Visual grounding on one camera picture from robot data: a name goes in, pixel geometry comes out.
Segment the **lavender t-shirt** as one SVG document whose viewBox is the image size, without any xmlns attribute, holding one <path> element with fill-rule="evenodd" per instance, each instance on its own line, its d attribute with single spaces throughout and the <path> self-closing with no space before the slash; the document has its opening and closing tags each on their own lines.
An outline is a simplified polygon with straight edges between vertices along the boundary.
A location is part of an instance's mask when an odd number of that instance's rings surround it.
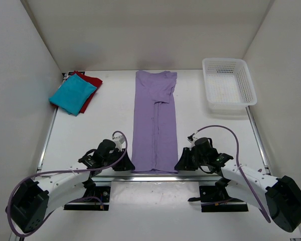
<svg viewBox="0 0 301 241">
<path fill-rule="evenodd" d="M 177 73 L 137 71 L 131 161 L 137 173 L 176 173 Z"/>
</svg>

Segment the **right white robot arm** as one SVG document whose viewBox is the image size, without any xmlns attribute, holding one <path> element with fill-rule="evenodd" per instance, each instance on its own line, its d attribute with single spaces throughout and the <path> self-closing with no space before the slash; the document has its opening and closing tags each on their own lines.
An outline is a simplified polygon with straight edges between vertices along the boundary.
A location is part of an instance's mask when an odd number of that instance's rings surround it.
<svg viewBox="0 0 301 241">
<path fill-rule="evenodd" d="M 301 190 L 288 177 L 270 176 L 238 164 L 226 153 L 213 147 L 211 138 L 188 137 L 191 143 L 185 147 L 175 166 L 177 171 L 203 171 L 217 174 L 220 179 L 214 185 L 200 186 L 200 201 L 204 212 L 214 212 L 219 204 L 242 201 L 265 211 L 282 230 L 293 232 L 301 224 Z"/>
</svg>

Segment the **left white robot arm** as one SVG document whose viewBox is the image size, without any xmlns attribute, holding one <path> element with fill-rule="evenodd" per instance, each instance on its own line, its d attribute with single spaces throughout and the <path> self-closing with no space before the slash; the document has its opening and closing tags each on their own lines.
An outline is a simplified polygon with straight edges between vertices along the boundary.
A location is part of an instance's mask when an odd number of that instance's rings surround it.
<svg viewBox="0 0 301 241">
<path fill-rule="evenodd" d="M 103 170 L 133 170 L 127 139 L 122 132 L 103 140 L 66 170 L 47 171 L 23 179 L 12 191 L 6 214 L 12 231 L 20 237 L 36 232 L 53 211 L 73 201 L 89 201 L 95 195 L 93 177 Z"/>
</svg>

